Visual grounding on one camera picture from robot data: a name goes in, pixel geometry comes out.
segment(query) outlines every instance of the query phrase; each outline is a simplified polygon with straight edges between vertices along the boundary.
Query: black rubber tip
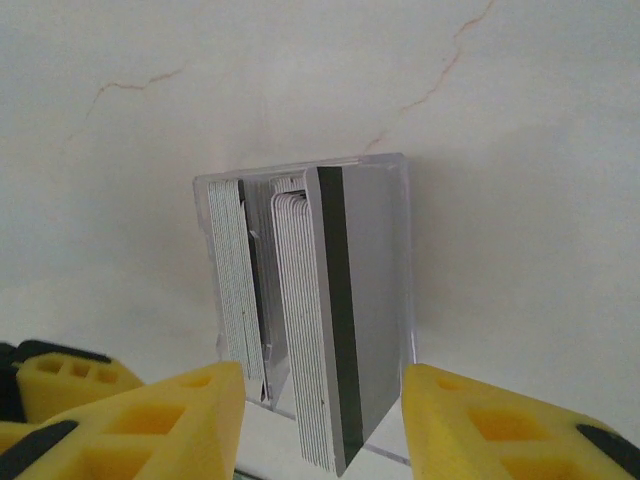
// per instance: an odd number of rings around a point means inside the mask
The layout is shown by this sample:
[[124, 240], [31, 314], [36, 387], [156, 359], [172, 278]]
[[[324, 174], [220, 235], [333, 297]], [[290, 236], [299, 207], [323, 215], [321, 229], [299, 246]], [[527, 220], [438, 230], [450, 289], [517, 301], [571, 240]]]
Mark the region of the black rubber tip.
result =
[[638, 447], [615, 432], [593, 425], [580, 424], [576, 428], [625, 472], [636, 480], [640, 480], [640, 449]]
[[64, 420], [31, 432], [0, 455], [0, 480], [14, 480], [69, 435], [78, 422]]
[[24, 363], [29, 358], [47, 353], [62, 353], [72, 357], [94, 360], [101, 363], [111, 363], [111, 359], [101, 353], [89, 352], [77, 348], [58, 345], [57, 343], [43, 342], [41, 340], [25, 340], [11, 354], [14, 362]]
[[10, 357], [15, 350], [16, 347], [10, 343], [0, 342], [0, 359]]

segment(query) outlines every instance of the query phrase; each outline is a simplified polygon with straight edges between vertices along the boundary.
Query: white surface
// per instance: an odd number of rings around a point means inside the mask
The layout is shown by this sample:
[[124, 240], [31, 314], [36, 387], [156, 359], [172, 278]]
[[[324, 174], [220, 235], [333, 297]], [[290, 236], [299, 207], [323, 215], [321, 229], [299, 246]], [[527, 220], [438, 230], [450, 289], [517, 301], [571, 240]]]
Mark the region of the white surface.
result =
[[[210, 362], [192, 178], [402, 151], [421, 359], [640, 443], [637, 1], [1, 10], [4, 338], [108, 351], [146, 380]], [[262, 413], [240, 463], [323, 478]], [[394, 468], [367, 453], [345, 478]]]

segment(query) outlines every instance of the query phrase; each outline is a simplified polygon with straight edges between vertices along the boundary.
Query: card dispenser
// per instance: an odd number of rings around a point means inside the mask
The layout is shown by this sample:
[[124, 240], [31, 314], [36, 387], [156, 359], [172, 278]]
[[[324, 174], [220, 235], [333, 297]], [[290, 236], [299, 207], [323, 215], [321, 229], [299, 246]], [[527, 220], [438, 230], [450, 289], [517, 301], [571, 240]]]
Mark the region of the card dispenser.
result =
[[341, 475], [415, 362], [407, 162], [324, 160], [194, 181], [221, 359]]

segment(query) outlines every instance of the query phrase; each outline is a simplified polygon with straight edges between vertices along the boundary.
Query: black magnetic stripe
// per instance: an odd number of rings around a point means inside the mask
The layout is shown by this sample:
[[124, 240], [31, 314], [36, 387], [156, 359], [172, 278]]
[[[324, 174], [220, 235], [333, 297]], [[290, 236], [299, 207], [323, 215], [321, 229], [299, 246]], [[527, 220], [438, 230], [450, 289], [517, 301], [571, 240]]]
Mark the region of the black magnetic stripe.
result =
[[625, 472], [640, 480], [640, 449], [615, 432], [593, 425], [577, 425], [578, 431]]
[[14, 480], [69, 435], [78, 422], [64, 420], [24, 437], [0, 455], [0, 480]]
[[238, 180], [238, 200], [243, 203], [247, 199], [247, 195], [244, 189], [244, 180]]
[[45, 355], [47, 353], [61, 353], [71, 357], [84, 358], [86, 360], [94, 360], [100, 363], [111, 363], [111, 359], [100, 353], [89, 352], [77, 348], [58, 345], [57, 343], [42, 342], [40, 340], [25, 340], [11, 354], [14, 362], [24, 363], [26, 360]]
[[266, 325], [264, 320], [264, 305], [262, 303], [262, 290], [260, 289], [260, 278], [258, 277], [258, 250], [256, 238], [253, 232], [247, 232], [247, 241], [249, 242], [249, 258], [251, 259], [251, 276], [253, 278], [253, 294], [256, 299], [256, 310], [258, 314], [258, 327], [260, 328], [260, 339], [265, 343], [267, 338]]
[[17, 367], [7, 359], [0, 359], [0, 421], [3, 422], [27, 422], [17, 374]]
[[318, 167], [346, 464], [364, 445], [342, 168]]

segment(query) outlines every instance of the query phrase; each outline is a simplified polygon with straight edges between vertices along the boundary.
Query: yellow foam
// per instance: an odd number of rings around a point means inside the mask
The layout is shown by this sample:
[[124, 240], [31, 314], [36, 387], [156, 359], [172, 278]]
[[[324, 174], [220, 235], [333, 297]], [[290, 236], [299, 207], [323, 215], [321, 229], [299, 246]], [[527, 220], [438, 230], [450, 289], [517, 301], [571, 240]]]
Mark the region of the yellow foam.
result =
[[434, 367], [407, 369], [402, 409], [416, 480], [633, 478], [575, 428], [603, 423]]
[[0, 422], [0, 454], [37, 428], [26, 423]]
[[102, 363], [61, 353], [29, 358], [16, 378], [28, 423], [42, 423], [70, 408], [143, 385], [117, 360]]
[[78, 426], [19, 480], [231, 479], [244, 414], [238, 363], [220, 363], [57, 415]]

